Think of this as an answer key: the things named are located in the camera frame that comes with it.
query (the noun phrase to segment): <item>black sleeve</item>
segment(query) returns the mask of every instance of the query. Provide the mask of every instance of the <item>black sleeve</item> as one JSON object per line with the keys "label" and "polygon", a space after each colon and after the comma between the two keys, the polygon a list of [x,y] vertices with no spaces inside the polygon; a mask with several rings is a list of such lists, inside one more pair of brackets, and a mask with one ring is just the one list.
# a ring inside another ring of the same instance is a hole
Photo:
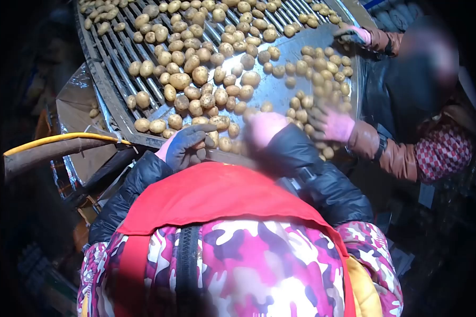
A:
{"label": "black sleeve", "polygon": [[279,176],[300,177],[308,169],[313,177],[306,181],[305,189],[314,208],[331,226],[374,220],[367,197],[333,164],[319,158],[314,143],[296,125],[291,123],[277,133],[261,157]]}
{"label": "black sleeve", "polygon": [[90,227],[88,243],[109,242],[125,219],[133,202],[150,184],[173,174],[171,168],[153,152],[146,151],[129,172],[122,186],[104,205]]}

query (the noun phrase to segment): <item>pink camouflage jacket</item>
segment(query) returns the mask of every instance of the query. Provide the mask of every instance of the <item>pink camouflage jacket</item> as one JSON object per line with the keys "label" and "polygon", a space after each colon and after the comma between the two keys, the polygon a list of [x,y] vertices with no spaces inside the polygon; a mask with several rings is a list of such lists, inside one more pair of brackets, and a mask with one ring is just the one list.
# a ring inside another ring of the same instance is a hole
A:
{"label": "pink camouflage jacket", "polygon": [[[384,234],[373,224],[336,227],[350,255],[371,276],[384,316],[400,316],[402,291]],[[157,229],[145,271],[148,315],[174,316],[180,228]],[[85,251],[79,316],[114,316],[114,286],[127,236]],[[335,245],[315,229],[290,223],[217,220],[201,226],[198,287],[215,316],[342,316],[343,268]],[[85,295],[88,300],[83,311]]]}

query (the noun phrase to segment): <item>red vest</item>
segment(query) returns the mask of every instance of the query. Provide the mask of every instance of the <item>red vest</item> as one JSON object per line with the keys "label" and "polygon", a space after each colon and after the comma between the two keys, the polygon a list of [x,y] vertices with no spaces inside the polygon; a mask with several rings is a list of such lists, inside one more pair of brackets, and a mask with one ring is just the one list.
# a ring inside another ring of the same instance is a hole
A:
{"label": "red vest", "polygon": [[117,317],[143,314],[148,244],[166,225],[183,226],[222,218],[289,221],[326,233],[344,268],[345,317],[356,315],[342,237],[313,207],[276,186],[263,174],[236,165],[206,162],[180,171],[146,188],[118,232],[129,236],[120,260],[115,290]]}

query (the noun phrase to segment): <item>person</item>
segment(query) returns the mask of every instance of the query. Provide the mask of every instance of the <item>person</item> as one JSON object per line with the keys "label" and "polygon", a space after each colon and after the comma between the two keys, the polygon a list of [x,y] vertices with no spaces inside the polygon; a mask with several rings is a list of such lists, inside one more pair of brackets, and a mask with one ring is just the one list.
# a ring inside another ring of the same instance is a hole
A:
{"label": "person", "polygon": [[401,314],[368,199],[284,116],[257,114],[249,125],[260,163],[303,180],[313,207],[245,167],[182,169],[203,131],[216,129],[187,127],[145,152],[92,224],[80,316]]}
{"label": "person", "polygon": [[458,79],[458,50],[437,20],[420,17],[405,34],[348,26],[334,36],[394,58],[365,60],[362,120],[324,102],[309,111],[319,147],[342,142],[395,177],[424,183],[470,164],[476,115],[448,101]]}

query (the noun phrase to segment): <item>yellow fabric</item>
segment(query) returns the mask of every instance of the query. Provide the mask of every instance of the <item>yellow fabric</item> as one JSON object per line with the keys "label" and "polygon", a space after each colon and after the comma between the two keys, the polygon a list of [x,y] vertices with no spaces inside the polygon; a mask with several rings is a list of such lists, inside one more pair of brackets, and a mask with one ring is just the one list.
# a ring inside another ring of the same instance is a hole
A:
{"label": "yellow fabric", "polygon": [[367,271],[353,256],[350,256],[346,263],[353,286],[356,317],[381,317],[383,310],[379,294]]}
{"label": "yellow fabric", "polygon": [[88,315],[88,295],[85,295],[85,298],[83,299],[83,304],[81,307],[81,317],[86,317],[87,315]]}

